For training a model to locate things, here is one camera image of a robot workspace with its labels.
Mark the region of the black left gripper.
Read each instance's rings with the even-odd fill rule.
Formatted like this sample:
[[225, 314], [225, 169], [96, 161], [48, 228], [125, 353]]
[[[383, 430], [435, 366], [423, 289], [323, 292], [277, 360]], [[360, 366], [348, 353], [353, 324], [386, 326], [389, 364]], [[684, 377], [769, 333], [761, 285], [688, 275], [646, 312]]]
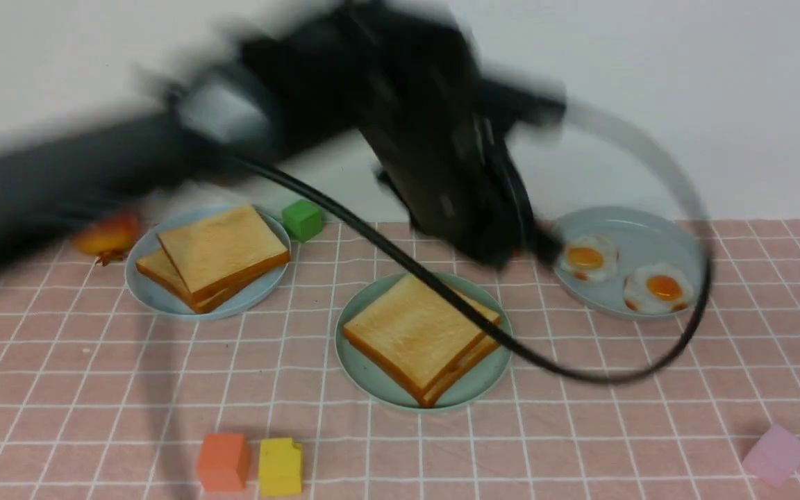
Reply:
[[560, 238], [537, 223], [508, 134], [476, 108], [483, 74], [460, 26], [448, 14], [385, 1], [347, 1], [344, 12], [375, 59], [361, 131], [380, 159], [378, 179], [414, 230], [491, 268], [520, 252], [552, 266]]

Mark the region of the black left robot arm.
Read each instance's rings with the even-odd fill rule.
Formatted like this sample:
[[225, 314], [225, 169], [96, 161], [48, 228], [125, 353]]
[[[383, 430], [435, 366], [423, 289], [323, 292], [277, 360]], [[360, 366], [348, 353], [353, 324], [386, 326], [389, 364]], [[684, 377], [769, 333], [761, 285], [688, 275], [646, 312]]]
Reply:
[[359, 215], [280, 170], [351, 131], [416, 231], [495, 269], [523, 249], [556, 257], [559, 241], [535, 225], [505, 136], [518, 122], [563, 120], [565, 96], [484, 76], [447, 14], [346, 1], [236, 44], [186, 81], [159, 81], [155, 110], [0, 152], [0, 272], [153, 191], [261, 177], [424, 276]]

